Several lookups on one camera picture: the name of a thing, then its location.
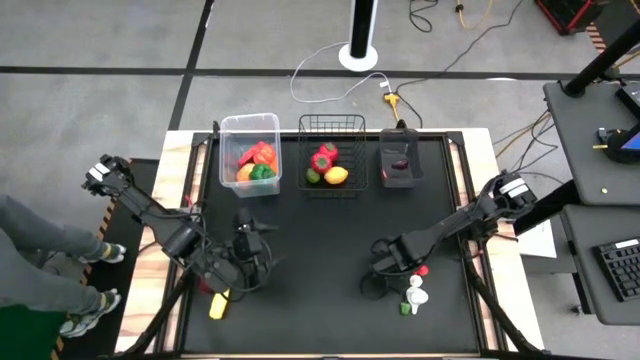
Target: clear plastic container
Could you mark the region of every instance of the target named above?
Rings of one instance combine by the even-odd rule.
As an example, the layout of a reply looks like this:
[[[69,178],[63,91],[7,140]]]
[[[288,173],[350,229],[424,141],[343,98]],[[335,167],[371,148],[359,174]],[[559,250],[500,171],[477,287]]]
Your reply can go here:
[[[384,129],[380,132],[380,169],[387,188],[413,188],[424,178],[414,129]],[[394,164],[405,163],[404,167]]]
[[[275,177],[262,180],[236,181],[240,157],[258,142],[273,146],[278,162]],[[220,183],[241,198],[277,195],[282,177],[280,124],[275,114],[229,116],[220,124]]]

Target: gray carpet floor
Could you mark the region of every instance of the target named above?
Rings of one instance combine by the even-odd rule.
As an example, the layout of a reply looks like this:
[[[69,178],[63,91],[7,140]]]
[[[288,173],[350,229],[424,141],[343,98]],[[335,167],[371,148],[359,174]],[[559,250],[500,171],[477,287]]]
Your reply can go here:
[[[466,1],[470,22],[486,1]],[[484,25],[502,23],[514,0],[496,0]],[[434,26],[423,34],[409,23],[408,2],[381,0],[374,45],[377,69],[439,71],[484,29],[463,30],[455,2],[425,11]],[[0,66],[184,67],[204,0],[0,0]],[[348,2],[338,0],[216,0],[198,67],[291,69],[318,48],[348,37]],[[559,37],[530,0],[510,27],[485,36],[454,71],[577,72],[596,55],[585,34]],[[340,69],[337,49],[308,63]],[[337,96],[357,79],[300,78],[296,94]],[[406,79],[390,79],[396,86]],[[282,128],[297,128],[308,113],[358,113],[369,128],[393,126],[392,113],[370,80],[346,99],[301,104],[288,78],[195,77],[180,129],[209,129],[213,120],[273,112]],[[80,189],[84,174],[104,153],[158,158],[180,87],[179,76],[0,74],[0,192],[48,218],[96,229],[106,200]],[[429,80],[403,88],[424,127],[486,127],[494,140],[534,120],[546,109],[536,81]],[[411,126],[418,119],[406,108]],[[542,139],[559,144],[555,130]],[[528,136],[499,159],[510,168]],[[496,146],[496,152],[505,143]],[[545,151],[535,146],[527,159]],[[529,168],[570,179],[562,149]],[[539,196],[557,184],[524,175]],[[576,317],[571,278],[531,275],[531,293],[548,349],[568,355],[637,359],[640,328],[605,327]]]

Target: sneaker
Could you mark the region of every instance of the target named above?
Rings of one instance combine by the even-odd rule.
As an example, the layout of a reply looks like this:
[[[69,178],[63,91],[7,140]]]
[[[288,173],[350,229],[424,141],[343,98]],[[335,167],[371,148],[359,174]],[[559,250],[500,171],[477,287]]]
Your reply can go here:
[[[70,315],[60,327],[60,336],[66,338],[74,338],[84,335],[87,331],[93,329],[98,323],[89,321],[88,315]]]
[[[118,294],[116,289],[105,291],[102,296],[104,300],[96,312],[87,315],[71,315],[69,320],[60,327],[60,336],[74,338],[84,335],[98,325],[98,320],[102,315],[113,311],[122,300],[122,296]]]
[[[99,258],[89,260],[85,257],[80,257],[78,261],[80,261],[83,264],[89,264],[89,263],[92,264],[98,261],[104,261],[104,262],[108,262],[109,264],[115,264],[124,260],[124,254],[127,252],[126,247],[119,244],[112,244],[112,243],[104,243],[104,245],[106,245],[106,249],[104,250],[104,252]]]

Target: wire basket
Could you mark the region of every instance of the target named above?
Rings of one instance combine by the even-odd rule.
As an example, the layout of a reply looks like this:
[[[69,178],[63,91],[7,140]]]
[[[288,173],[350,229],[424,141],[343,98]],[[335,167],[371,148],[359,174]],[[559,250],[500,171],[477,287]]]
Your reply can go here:
[[[367,140],[361,115],[302,115],[298,127],[298,188],[310,197],[355,198],[367,188]],[[339,152],[336,166],[349,172],[347,180],[330,185],[324,180],[311,184],[306,179],[311,157],[324,143],[332,142]]]

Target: gray pants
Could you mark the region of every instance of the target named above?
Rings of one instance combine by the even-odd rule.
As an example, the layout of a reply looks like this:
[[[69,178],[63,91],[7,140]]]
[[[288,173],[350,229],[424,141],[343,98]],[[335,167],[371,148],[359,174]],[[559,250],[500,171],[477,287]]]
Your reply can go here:
[[[32,310],[71,314],[97,310],[101,295],[94,287],[40,270],[18,251],[41,249],[96,259],[103,248],[90,232],[56,226],[0,194],[0,306],[22,304]]]

